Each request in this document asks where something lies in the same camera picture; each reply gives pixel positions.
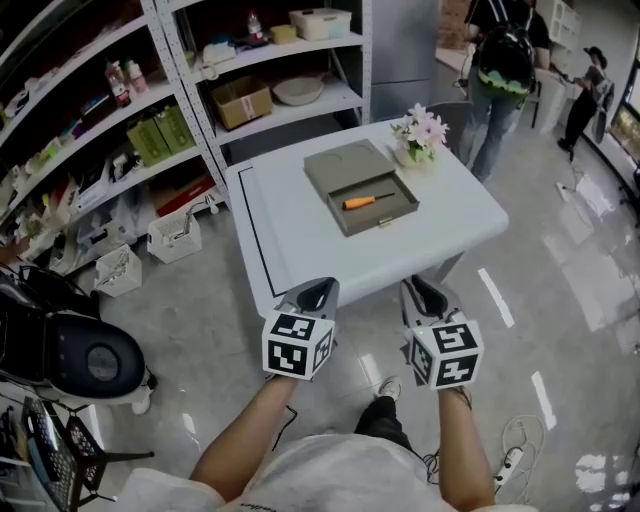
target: person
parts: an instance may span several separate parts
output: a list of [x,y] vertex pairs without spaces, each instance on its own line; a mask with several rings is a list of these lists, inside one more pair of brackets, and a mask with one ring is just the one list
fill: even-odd
[[591,57],[591,66],[583,78],[573,81],[582,87],[582,92],[569,112],[564,138],[558,141],[558,146],[568,152],[573,151],[578,137],[598,110],[600,95],[605,93],[600,86],[606,80],[604,70],[607,69],[607,58],[597,46],[585,48],[584,51]]
[[306,437],[271,447],[298,380],[276,376],[205,450],[190,481],[136,469],[118,510],[136,512],[533,511],[496,506],[491,470],[464,388],[438,392],[440,493],[396,418],[402,383],[387,379],[353,434]]
[[[535,0],[505,0],[504,7],[512,24],[526,27],[529,22],[529,40],[535,50],[535,66],[549,69],[549,31],[542,16],[535,12]],[[499,25],[489,0],[472,0],[465,18],[465,38],[480,44],[486,35]],[[479,51],[476,50],[469,70],[469,101],[471,116],[462,134],[459,158],[469,165],[473,143],[480,126],[487,122],[487,136],[471,167],[471,172],[480,181],[485,181],[496,163],[502,138],[513,122],[513,113],[522,97],[510,95],[483,84],[478,78]]]

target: chair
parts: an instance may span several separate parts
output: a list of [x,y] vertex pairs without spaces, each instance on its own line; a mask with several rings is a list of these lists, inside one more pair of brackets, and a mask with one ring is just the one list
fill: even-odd
[[[76,512],[96,499],[107,464],[153,457],[153,452],[108,453],[100,448],[82,420],[70,416],[64,426],[51,402],[25,398],[22,427],[31,465],[61,512]],[[83,486],[89,495],[81,498]]]
[[454,155],[458,155],[458,146],[464,132],[467,121],[471,115],[471,102],[469,101],[443,101],[427,107],[427,112],[440,116],[442,121],[449,125],[447,142],[445,144]]

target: gray chair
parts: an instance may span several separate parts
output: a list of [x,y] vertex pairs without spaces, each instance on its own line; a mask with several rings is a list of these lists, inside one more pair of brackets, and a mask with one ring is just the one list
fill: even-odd
[[427,112],[432,112],[442,118],[442,122],[449,125],[447,132],[447,146],[454,155],[458,155],[458,146],[462,138],[469,116],[471,115],[471,102],[469,101],[443,101],[427,107]]

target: wire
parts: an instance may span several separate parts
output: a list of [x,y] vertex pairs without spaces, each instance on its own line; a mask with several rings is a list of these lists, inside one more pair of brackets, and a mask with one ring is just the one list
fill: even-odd
[[273,443],[273,448],[271,448],[271,451],[275,451],[276,446],[278,446],[278,443],[280,442],[280,438],[282,437],[282,434],[284,434],[285,429],[291,425],[293,423],[293,421],[298,417],[298,411],[296,411],[293,407],[289,407],[288,405],[285,406],[287,409],[289,409],[289,411],[291,411],[291,413],[293,414],[293,418],[291,418],[289,421],[287,421],[284,424],[284,427],[282,427],[280,429],[280,432],[278,433],[278,437],[276,438],[276,442]]
[[422,462],[427,468],[427,482],[431,485],[438,485],[438,482],[434,480],[434,476],[440,471],[440,448],[434,454],[425,455],[422,458]]
[[[541,441],[540,441],[540,447],[536,446],[535,443],[533,443],[529,437],[529,433],[527,432],[527,428],[524,424],[524,422],[522,420],[524,419],[535,419],[538,424],[540,425],[540,431],[542,432],[542,436],[541,436]],[[509,449],[507,449],[507,442],[506,442],[506,437],[507,434],[510,431],[513,430],[521,430],[522,434],[524,436],[524,442],[521,445],[516,445],[516,446],[511,446]],[[525,477],[525,485],[522,488],[522,491],[520,492],[520,494],[511,501],[511,503],[517,503],[520,500],[524,500],[523,503],[525,505],[527,505],[529,503],[529,482],[531,481],[531,475],[533,475],[534,470],[536,469],[536,465],[538,464],[538,459],[540,458],[540,454],[542,453],[542,450],[544,449],[544,443],[545,443],[545,437],[546,437],[546,429],[544,427],[544,423],[542,422],[542,420],[536,416],[535,414],[520,414],[518,416],[514,416],[513,418],[511,418],[506,425],[503,427],[502,429],[502,452],[504,454],[504,457],[507,456],[507,454],[509,453],[509,450],[512,448],[520,448],[523,452],[525,450],[525,448],[527,446],[531,446],[533,448],[533,462],[531,463],[531,467],[527,470],[518,470],[518,473],[516,476],[512,476],[509,480],[507,480],[503,485],[501,485],[497,490],[496,490],[496,496],[498,495],[498,492],[500,490],[502,490],[504,487],[506,487],[507,485],[509,485],[510,483],[512,483],[515,479],[517,479],[518,477],[521,477],[524,475]]]

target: tiled floor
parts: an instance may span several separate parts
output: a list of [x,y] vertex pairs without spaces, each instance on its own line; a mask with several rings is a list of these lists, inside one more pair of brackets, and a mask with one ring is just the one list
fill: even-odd
[[[584,176],[564,202],[555,183],[574,183],[564,153],[551,137],[516,132],[487,184],[509,214],[509,229],[469,251],[447,279],[486,344],[472,391],[492,466],[500,466],[502,428],[511,417],[538,415],[549,426],[529,491],[531,503],[545,512],[620,505],[640,434],[635,220],[584,143],[575,166]],[[105,320],[140,342],[160,385],[146,416],[134,417],[125,406],[101,408],[102,437],[114,449],[153,449],[148,465],[180,476],[263,379],[261,320],[232,217],[205,216],[201,224],[200,253],[167,266],[144,256],[142,288],[105,299],[103,307]],[[502,310],[487,276],[504,300]],[[399,308],[392,287],[339,311],[339,347],[315,382],[299,385],[291,404],[299,416],[284,440],[327,427],[352,430],[377,384],[397,374],[405,380],[399,418],[415,450],[437,449],[437,398],[415,387],[404,364]],[[524,421],[539,444],[536,420]],[[511,432],[509,442],[522,442],[520,433]],[[524,467],[531,463],[528,450]],[[119,468],[109,472],[112,492],[131,466]],[[517,497],[524,481],[503,489],[499,501]]]

